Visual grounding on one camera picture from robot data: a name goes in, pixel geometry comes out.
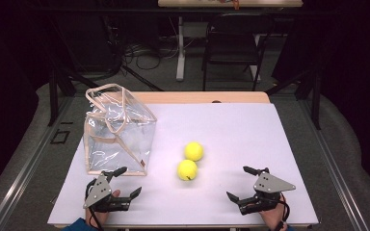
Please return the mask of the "person's right hand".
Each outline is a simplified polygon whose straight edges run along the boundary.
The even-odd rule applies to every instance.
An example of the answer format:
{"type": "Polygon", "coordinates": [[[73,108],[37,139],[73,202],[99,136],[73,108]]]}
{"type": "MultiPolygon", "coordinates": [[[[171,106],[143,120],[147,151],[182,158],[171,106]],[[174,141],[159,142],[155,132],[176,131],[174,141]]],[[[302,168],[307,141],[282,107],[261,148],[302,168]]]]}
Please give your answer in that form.
{"type": "Polygon", "coordinates": [[[270,231],[287,231],[289,228],[285,221],[287,206],[285,205],[285,197],[283,195],[280,197],[279,204],[275,209],[262,211],[259,215],[270,231]]]}

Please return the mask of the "wooden table with white legs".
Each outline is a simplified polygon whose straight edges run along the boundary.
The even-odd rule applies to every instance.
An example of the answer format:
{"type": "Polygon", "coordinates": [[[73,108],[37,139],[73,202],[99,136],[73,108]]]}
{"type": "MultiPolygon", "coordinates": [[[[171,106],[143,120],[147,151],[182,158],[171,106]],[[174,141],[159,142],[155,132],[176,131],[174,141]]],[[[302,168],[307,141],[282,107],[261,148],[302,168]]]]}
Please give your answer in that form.
{"type": "MultiPolygon", "coordinates": [[[[240,8],[298,8],[303,5],[303,0],[239,0],[240,8]]],[[[162,8],[228,8],[234,9],[231,0],[158,0],[158,6],[162,8]]],[[[176,80],[184,80],[185,47],[184,47],[184,22],[183,17],[178,17],[178,61],[176,80]]]]}

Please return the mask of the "person's left hand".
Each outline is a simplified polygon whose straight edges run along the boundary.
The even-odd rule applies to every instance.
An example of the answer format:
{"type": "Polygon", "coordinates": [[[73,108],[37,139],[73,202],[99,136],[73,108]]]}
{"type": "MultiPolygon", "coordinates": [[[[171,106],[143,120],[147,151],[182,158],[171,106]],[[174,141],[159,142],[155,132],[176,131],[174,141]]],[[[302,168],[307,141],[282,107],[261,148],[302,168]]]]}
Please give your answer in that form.
{"type": "Polygon", "coordinates": [[[92,225],[95,227],[97,230],[100,230],[105,222],[108,220],[110,213],[100,213],[100,212],[91,212],[89,209],[86,210],[86,217],[85,221],[87,224],[92,225]]]}

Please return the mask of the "yellow tennis ball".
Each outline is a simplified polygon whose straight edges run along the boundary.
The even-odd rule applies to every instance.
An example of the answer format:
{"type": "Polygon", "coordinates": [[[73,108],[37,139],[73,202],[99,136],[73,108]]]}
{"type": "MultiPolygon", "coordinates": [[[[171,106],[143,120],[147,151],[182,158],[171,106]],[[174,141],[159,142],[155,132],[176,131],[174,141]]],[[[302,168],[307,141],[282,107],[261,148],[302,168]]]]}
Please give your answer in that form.
{"type": "Polygon", "coordinates": [[[194,161],[183,160],[177,166],[177,175],[181,180],[193,180],[198,173],[198,166],[194,161]]]}
{"type": "Polygon", "coordinates": [[[184,155],[188,160],[199,161],[203,157],[203,146],[196,142],[189,142],[184,149],[184,155]]]}

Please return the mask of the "black metal stand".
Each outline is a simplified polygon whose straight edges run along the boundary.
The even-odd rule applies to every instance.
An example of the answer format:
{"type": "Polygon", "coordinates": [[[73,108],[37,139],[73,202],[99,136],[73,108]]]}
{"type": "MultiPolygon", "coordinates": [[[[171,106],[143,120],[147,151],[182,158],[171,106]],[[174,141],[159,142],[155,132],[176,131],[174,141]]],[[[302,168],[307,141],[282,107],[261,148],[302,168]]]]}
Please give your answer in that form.
{"type": "Polygon", "coordinates": [[[68,67],[53,68],[49,74],[49,126],[54,124],[59,115],[58,90],[61,90],[65,96],[73,96],[76,93],[76,89],[71,81],[72,74],[73,72],[68,67]]]}
{"type": "Polygon", "coordinates": [[[280,90],[290,86],[294,82],[299,81],[299,85],[295,91],[295,97],[298,100],[305,100],[308,98],[309,94],[311,96],[311,110],[310,118],[317,130],[321,129],[319,112],[320,112],[320,99],[321,99],[321,72],[317,69],[306,69],[300,74],[291,77],[290,79],[277,84],[275,87],[266,90],[268,95],[275,94],[280,90]]]}

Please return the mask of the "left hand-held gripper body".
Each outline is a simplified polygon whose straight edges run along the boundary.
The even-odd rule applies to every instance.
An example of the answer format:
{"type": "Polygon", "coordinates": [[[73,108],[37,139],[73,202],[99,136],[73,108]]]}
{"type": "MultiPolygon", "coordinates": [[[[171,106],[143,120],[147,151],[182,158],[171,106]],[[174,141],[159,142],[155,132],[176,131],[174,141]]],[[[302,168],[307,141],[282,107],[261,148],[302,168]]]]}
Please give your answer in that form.
{"type": "Polygon", "coordinates": [[[113,177],[112,172],[102,172],[88,184],[83,204],[84,209],[92,209],[100,213],[127,211],[129,209],[130,197],[113,196],[113,190],[109,185],[113,177]]]}

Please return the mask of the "black folding chair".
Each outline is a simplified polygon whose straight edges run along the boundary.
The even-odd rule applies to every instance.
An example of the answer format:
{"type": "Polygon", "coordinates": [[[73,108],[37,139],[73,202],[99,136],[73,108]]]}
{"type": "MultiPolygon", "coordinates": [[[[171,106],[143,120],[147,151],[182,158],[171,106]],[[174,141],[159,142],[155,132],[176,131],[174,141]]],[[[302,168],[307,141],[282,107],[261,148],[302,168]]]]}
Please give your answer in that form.
{"type": "Polygon", "coordinates": [[[207,67],[210,64],[256,66],[252,76],[255,90],[266,49],[275,28],[275,21],[267,14],[223,13],[207,25],[206,44],[202,58],[203,82],[206,90],[207,67]]]}

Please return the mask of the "clear plastic tote bag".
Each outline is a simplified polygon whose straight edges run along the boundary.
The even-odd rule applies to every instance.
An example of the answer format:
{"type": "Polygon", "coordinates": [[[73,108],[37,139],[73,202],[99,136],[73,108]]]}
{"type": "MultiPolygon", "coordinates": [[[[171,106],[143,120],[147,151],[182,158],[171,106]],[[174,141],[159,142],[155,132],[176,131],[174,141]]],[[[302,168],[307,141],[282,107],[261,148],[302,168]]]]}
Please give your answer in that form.
{"type": "Polygon", "coordinates": [[[131,91],[107,84],[86,91],[91,109],[84,122],[86,171],[98,174],[126,167],[147,175],[157,118],[131,91]]]}

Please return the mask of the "aluminium floor rail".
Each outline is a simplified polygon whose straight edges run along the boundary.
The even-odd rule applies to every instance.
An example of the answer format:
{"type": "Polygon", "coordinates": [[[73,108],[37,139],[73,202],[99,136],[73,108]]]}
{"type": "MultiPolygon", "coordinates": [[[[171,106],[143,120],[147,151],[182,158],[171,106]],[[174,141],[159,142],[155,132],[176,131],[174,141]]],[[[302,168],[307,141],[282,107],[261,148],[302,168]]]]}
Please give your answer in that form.
{"type": "Polygon", "coordinates": [[[48,223],[78,143],[75,99],[61,101],[60,115],[49,126],[47,105],[38,113],[0,177],[0,231],[57,231],[48,223]]]}
{"type": "Polygon", "coordinates": [[[323,131],[318,130],[314,125],[314,122],[310,115],[311,110],[308,103],[305,101],[300,101],[299,105],[301,110],[304,112],[305,120],[310,127],[312,134],[315,136],[317,143],[321,148],[321,158],[329,173],[330,179],[335,187],[341,204],[345,209],[347,217],[353,226],[354,231],[370,231],[360,212],[360,209],[357,206],[353,194],[351,193],[336,161],[333,158],[332,152],[330,151],[330,147],[326,141],[323,131]]]}

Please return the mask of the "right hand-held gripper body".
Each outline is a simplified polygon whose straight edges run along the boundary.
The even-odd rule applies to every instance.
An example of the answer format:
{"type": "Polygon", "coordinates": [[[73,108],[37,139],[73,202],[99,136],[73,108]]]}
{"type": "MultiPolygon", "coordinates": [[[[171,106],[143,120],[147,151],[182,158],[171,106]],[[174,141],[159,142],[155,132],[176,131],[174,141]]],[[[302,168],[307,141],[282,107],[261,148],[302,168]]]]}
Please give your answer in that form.
{"type": "Polygon", "coordinates": [[[282,192],[294,191],[296,186],[288,183],[267,171],[251,171],[257,177],[253,184],[253,197],[238,201],[242,215],[273,210],[280,202],[282,192]]]}

